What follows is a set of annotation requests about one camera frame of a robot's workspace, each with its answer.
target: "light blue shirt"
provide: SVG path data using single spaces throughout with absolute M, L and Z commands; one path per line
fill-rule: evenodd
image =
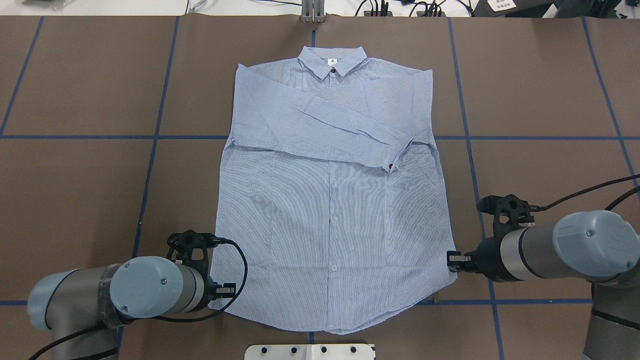
M 456 279 L 432 95 L 431 70 L 361 47 L 238 67 L 216 235 L 249 272 L 227 312 L 348 334 Z M 234 251 L 214 250 L 213 279 L 241 281 Z

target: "white bracket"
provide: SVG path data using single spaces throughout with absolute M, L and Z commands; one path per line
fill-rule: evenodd
M 244 360 L 375 360 L 371 344 L 252 345 Z
M 324 22 L 324 0 L 302 0 L 302 22 Z

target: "white sticker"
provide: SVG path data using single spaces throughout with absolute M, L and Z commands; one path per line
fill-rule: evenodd
M 516 7 L 516 4 L 513 0 L 487 0 L 491 9 L 495 12 L 501 12 L 503 10 L 508 10 Z

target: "shirt sleeve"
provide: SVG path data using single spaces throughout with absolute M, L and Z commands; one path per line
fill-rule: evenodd
M 412 136 L 240 65 L 229 143 L 390 172 Z

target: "metal clamp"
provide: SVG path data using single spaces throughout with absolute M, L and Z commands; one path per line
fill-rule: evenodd
M 302 22 L 324 22 L 324 0 L 302 0 Z

